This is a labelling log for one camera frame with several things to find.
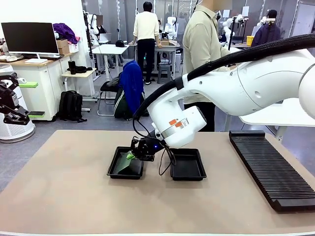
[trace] door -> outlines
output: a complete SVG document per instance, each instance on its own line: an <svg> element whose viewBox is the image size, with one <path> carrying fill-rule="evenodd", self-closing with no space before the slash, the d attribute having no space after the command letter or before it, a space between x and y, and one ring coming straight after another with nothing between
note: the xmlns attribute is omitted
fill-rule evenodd
<svg viewBox="0 0 315 236"><path fill-rule="evenodd" d="M313 30L315 5L300 4L292 36L309 34Z"/></svg>

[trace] white wall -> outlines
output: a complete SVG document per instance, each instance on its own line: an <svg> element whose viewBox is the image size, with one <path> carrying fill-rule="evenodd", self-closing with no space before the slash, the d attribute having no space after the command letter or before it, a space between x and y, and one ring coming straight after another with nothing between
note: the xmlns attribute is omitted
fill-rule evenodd
<svg viewBox="0 0 315 236"><path fill-rule="evenodd" d="M79 52L73 58L76 64L91 66L81 0L1 0L1 22L65 23L81 37Z"/></svg>

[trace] black ribbed tray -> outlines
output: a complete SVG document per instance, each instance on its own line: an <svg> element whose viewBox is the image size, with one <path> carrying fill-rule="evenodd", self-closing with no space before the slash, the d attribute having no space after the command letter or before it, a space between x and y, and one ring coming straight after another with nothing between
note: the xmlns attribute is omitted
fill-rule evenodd
<svg viewBox="0 0 315 236"><path fill-rule="evenodd" d="M229 137L274 210L315 210L315 191L265 139L263 131L230 131Z"/></svg>

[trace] monitor screen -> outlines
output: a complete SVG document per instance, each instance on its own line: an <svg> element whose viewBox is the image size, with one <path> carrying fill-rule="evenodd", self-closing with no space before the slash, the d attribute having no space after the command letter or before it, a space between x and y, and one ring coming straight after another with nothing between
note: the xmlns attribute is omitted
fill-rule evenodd
<svg viewBox="0 0 315 236"><path fill-rule="evenodd" d="M1 23L10 53L59 54L51 23Z"/></svg>

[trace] monitor stand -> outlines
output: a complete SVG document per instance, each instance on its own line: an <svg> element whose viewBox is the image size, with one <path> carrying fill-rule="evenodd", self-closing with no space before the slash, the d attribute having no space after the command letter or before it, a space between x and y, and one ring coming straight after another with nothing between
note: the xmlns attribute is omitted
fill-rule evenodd
<svg viewBox="0 0 315 236"><path fill-rule="evenodd" d="M29 60L26 60L25 63L40 64L40 63L44 63L44 62L48 61L47 59L40 59L39 54L36 54L36 55L37 55L37 59L29 59Z"/></svg>

